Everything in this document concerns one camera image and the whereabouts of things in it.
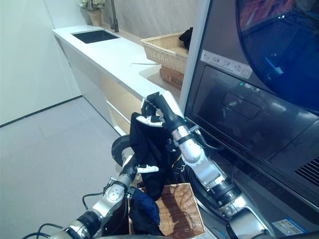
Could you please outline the robot left hand black white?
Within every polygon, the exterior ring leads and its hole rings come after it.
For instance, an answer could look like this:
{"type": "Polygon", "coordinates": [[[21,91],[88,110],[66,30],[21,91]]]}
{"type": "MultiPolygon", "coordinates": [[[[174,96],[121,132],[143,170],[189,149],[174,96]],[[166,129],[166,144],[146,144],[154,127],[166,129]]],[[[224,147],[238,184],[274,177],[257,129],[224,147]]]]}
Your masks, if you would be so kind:
{"type": "Polygon", "coordinates": [[[139,174],[159,172],[159,168],[157,166],[138,164],[135,153],[130,147],[125,148],[122,151],[121,156],[123,160],[122,169],[126,172],[128,172],[129,169],[133,169],[134,172],[139,174]]]}

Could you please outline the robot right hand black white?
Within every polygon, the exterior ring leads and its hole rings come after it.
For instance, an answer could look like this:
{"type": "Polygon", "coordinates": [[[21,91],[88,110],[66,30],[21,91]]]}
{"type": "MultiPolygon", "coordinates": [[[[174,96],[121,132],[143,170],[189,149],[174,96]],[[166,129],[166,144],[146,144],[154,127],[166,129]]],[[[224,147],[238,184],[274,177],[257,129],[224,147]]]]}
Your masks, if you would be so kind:
{"type": "Polygon", "coordinates": [[[186,125],[183,113],[170,91],[156,92],[142,101],[136,120],[151,127],[163,127],[169,133],[186,125]]]}

